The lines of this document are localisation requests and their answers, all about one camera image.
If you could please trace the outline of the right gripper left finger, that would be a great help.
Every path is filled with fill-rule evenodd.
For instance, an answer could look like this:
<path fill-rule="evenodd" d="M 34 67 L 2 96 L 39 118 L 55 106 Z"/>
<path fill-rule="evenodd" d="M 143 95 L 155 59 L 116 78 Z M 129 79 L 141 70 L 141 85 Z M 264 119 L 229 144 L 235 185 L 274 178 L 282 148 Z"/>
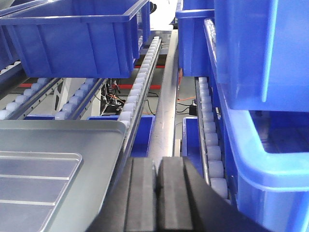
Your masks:
<path fill-rule="evenodd" d="M 156 174 L 150 158 L 129 158 L 88 232 L 154 232 Z"/>

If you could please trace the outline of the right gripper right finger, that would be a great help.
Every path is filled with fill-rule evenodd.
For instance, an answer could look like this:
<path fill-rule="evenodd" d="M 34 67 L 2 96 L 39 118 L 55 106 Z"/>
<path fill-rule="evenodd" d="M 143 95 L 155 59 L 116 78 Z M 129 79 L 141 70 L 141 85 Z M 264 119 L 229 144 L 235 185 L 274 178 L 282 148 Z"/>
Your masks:
<path fill-rule="evenodd" d="M 231 206 L 201 177 L 188 158 L 164 157 L 158 173 L 160 232 L 265 232 Z"/>

